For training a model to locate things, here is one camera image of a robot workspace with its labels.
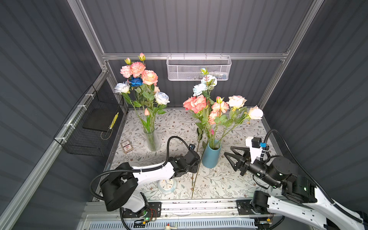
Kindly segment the teal ceramic vase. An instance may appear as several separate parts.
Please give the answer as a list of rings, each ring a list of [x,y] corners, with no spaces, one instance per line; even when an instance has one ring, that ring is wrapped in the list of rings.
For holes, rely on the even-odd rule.
[[[221,144],[217,140],[213,141],[213,146],[214,148],[208,143],[202,156],[203,165],[210,169],[217,165],[221,151]]]

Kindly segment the clear ribbed glass vase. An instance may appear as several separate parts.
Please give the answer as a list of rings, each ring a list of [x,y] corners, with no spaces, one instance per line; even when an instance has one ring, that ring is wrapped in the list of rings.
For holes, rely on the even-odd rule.
[[[148,149],[150,151],[158,151],[161,148],[161,140],[156,130],[153,129],[150,132],[148,132],[147,130],[144,130],[144,133],[146,135]]]

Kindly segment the pink carnation spray stem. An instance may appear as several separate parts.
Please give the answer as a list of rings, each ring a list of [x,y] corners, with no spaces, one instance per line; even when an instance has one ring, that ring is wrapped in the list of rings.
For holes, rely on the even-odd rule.
[[[228,121],[228,117],[225,115],[226,112],[230,109],[230,106],[227,102],[224,101],[223,97],[217,96],[214,103],[210,101],[210,107],[208,107],[209,115],[208,115],[208,138],[209,138],[209,146],[212,149],[219,149],[221,138],[217,138],[218,129],[221,126],[225,126],[225,123]]]

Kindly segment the pale cream rose stem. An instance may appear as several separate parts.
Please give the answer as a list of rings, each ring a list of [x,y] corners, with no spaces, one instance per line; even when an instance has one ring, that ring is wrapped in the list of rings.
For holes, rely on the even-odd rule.
[[[246,103],[246,99],[242,96],[239,95],[234,95],[234,96],[230,96],[227,103],[230,106],[230,109],[226,112],[226,116],[230,117],[230,111],[234,108],[234,109],[239,109],[244,107],[245,103]]]

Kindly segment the pink tulip stem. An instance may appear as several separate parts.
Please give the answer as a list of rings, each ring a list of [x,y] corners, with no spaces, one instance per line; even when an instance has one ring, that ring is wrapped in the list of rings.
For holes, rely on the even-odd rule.
[[[145,116],[145,120],[143,121],[143,125],[145,128],[145,131],[147,133],[151,133],[152,132],[152,112],[150,111],[149,108],[145,108],[144,110],[144,116]]]

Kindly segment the white blue rose stem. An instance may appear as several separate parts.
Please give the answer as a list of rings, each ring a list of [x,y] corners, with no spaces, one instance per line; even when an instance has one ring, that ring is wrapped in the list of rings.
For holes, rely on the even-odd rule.
[[[156,92],[154,95],[151,96],[152,102],[149,106],[149,133],[153,132],[155,128],[155,119],[157,115],[165,114],[165,108],[169,101],[169,96],[163,92]]]

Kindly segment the white rose spray stem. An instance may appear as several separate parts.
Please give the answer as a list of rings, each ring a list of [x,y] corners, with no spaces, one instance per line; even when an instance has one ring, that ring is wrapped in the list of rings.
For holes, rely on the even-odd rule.
[[[200,72],[203,78],[200,84],[193,87],[193,96],[198,97],[203,95],[206,98],[210,98],[211,91],[217,86],[218,80],[206,68],[202,68]]]

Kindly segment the pink peony spray stem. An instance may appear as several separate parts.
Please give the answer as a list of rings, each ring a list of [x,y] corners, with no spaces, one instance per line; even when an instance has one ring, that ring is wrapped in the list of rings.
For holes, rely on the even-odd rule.
[[[125,66],[122,66],[120,69],[120,74],[126,78],[129,79],[133,74],[132,74],[132,69],[131,69],[131,65],[132,65],[132,61],[130,58],[125,59]]]

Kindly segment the coral pink rose stem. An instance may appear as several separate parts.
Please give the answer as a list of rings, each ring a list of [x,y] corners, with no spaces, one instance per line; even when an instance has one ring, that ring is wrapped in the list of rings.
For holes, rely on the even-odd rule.
[[[196,108],[196,100],[197,97],[190,97],[188,98],[185,102],[183,102],[183,107],[186,110],[193,110],[194,108]]]

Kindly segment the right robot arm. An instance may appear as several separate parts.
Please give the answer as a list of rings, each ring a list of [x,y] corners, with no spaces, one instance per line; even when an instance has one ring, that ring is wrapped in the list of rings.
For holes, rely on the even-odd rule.
[[[256,151],[263,155],[265,145],[231,147],[224,156],[234,171],[241,175],[250,173],[268,184],[269,189],[280,189],[286,200],[265,191],[255,191],[250,206],[256,214],[279,214],[308,224],[319,230],[366,230],[368,216],[364,212],[351,211],[329,198],[316,182],[299,174],[298,166],[280,156],[253,156]]]

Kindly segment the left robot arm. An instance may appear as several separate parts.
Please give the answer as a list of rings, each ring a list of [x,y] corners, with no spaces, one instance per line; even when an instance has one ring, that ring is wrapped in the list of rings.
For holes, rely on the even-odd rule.
[[[170,180],[184,174],[196,173],[200,156],[195,151],[195,145],[189,145],[185,156],[170,157],[168,163],[160,169],[145,172],[144,167],[138,167],[138,172],[112,172],[100,182],[100,188],[107,211],[128,209],[138,216],[143,216],[150,205],[140,191],[145,185],[161,180]]]

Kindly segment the small round alarm clock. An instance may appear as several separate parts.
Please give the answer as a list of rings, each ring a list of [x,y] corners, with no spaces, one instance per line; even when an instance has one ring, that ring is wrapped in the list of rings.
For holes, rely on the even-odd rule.
[[[158,189],[164,194],[168,195],[175,191],[177,188],[177,181],[173,179],[159,180],[157,182]]]

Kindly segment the aluminium mounting rail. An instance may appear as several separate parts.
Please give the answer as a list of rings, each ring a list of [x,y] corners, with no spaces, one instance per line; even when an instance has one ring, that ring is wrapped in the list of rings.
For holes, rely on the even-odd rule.
[[[149,217],[173,219],[176,217],[235,217],[240,210],[253,215],[249,205],[238,205],[240,198],[160,200],[161,206]],[[120,218],[119,210],[107,211],[104,202],[88,202],[81,219],[114,220]]]

